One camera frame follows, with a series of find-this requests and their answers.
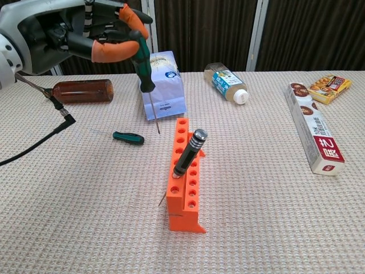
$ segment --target green screwdriver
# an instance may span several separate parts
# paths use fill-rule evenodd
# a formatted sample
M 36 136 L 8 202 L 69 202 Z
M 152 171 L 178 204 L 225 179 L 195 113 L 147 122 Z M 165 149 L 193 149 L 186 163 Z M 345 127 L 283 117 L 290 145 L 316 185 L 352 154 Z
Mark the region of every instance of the green screwdriver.
M 148 93 L 149 101 L 151 103 L 153 116 L 155 116 L 155 122 L 157 127 L 157 132 L 160 134 L 160 127 L 157 121 L 156 110 L 152 102 L 151 92 L 155 89 L 155 84 L 152 82 L 151 74 L 151 63 L 150 59 L 150 52 L 146 44 L 146 40 L 142 37 L 142 34 L 138 30 L 132 30 L 129 33 L 129 38 L 133 41 L 137 41 L 139 43 L 138 52 L 131 57 L 131 61 L 135 67 L 136 74 L 138 75 L 139 79 L 141 80 L 141 92 Z
M 128 144 L 142 145 L 144 143 L 144 138 L 141 135 L 129 132 L 121 133 L 115 131 L 113 133 L 113 138 L 115 140 L 124 141 Z

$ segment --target black cable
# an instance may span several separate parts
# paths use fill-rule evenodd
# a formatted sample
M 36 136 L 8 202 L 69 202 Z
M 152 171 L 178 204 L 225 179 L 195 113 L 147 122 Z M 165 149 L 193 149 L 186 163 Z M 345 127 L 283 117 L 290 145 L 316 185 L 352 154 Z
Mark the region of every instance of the black cable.
M 38 142 L 36 142 L 33 146 L 31 146 L 27 150 L 24 150 L 23 152 L 19 153 L 18 155 L 15 155 L 14 157 L 11 157 L 11 158 L 9 158 L 9 159 L 7 159 L 5 161 L 0 162 L 0 166 L 4 166 L 5 164 L 9 164 L 10 162 L 15 161 L 15 160 L 19 159 L 20 157 L 28 154 L 33 149 L 39 147 L 41 144 L 43 144 L 46 140 L 48 140 L 49 138 L 51 138 L 55 134 L 57 134 L 57 132 L 56 131 L 52 131 L 46 137 L 44 137 L 43 139 L 41 139 Z
M 47 141 L 49 138 L 51 138 L 52 136 L 60 133 L 61 131 L 65 130 L 67 127 L 69 127 L 70 125 L 74 124 L 76 121 L 75 119 L 71 116 L 71 114 L 69 114 L 67 112 L 67 110 L 65 110 L 63 108 L 62 103 L 60 103 L 54 96 L 50 95 L 49 93 L 47 93 L 47 90 L 44 90 L 43 93 L 50 101 L 52 101 L 55 109 L 57 109 L 58 111 L 61 112 L 61 114 L 63 115 L 65 121 L 60 124 L 57 128 L 55 128 L 51 133 L 49 133 L 47 136 L 45 136 L 43 139 L 39 140 L 38 142 L 36 142 L 33 146 L 31 146 L 30 148 L 28 148 L 27 150 L 24 150 L 23 152 L 19 153 L 18 155 L 15 155 L 14 157 L 11 157 L 5 161 L 0 162 L 0 166 L 4 166 L 5 164 L 9 164 L 12 161 L 15 161 L 17 159 L 19 159 L 20 157 L 23 157 L 24 155 L 28 154 L 29 152 L 31 152 L 33 149 L 39 147 L 41 144 L 43 144 L 45 141 Z

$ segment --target screwdriver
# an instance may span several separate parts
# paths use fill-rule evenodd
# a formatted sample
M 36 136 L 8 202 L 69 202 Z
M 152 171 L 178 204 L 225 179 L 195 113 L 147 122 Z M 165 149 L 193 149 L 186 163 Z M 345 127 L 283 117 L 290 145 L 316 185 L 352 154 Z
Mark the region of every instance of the screwdriver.
M 173 169 L 172 177 L 174 179 L 178 179 L 186 173 L 207 137 L 206 131 L 200 128 L 194 132 Z
M 129 144 L 137 144 L 137 145 L 144 144 L 143 136 L 135 134 L 135 133 L 129 133 L 129 132 L 121 133 L 121 132 L 115 131 L 113 133 L 113 138 L 115 140 L 124 141 Z
M 149 62 L 149 49 L 146 44 L 146 40 L 143 38 L 142 33 L 138 30 L 132 30 L 129 33 L 129 38 L 133 41 L 137 41 L 139 44 L 138 52 L 132 56 L 131 61 L 135 67 L 136 74 L 138 75 L 139 79 L 141 80 L 141 91 L 143 93 L 148 93 L 149 100 L 151 102 L 153 115 L 155 116 L 157 131 L 160 134 L 160 127 L 157 121 L 157 115 L 155 111 L 155 107 L 152 102 L 151 92 L 155 89 L 155 84 L 152 82 L 151 74 L 151 63 Z

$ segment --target food package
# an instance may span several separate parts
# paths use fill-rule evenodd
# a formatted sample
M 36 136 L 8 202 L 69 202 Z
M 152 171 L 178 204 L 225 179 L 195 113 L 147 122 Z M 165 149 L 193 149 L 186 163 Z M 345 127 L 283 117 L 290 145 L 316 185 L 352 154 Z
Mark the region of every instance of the food package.
M 330 74 L 312 84 L 308 91 L 313 99 L 323 104 L 330 104 L 338 95 L 347 90 L 351 84 L 349 79 Z
M 337 175 L 344 168 L 344 158 L 305 86 L 289 84 L 285 98 L 312 172 Z
M 153 53 L 150 57 L 152 81 L 156 85 L 151 92 L 157 118 L 186 112 L 184 85 L 172 51 Z M 148 93 L 142 93 L 147 120 L 155 118 Z

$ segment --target bottle label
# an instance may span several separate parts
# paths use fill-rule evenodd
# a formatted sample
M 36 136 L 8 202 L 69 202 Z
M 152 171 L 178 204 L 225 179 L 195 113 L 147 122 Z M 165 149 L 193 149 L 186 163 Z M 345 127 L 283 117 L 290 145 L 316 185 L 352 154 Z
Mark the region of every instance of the bottle label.
M 243 82 L 229 70 L 217 71 L 213 75 L 213 86 L 225 96 L 227 90 L 235 84 L 242 84 Z

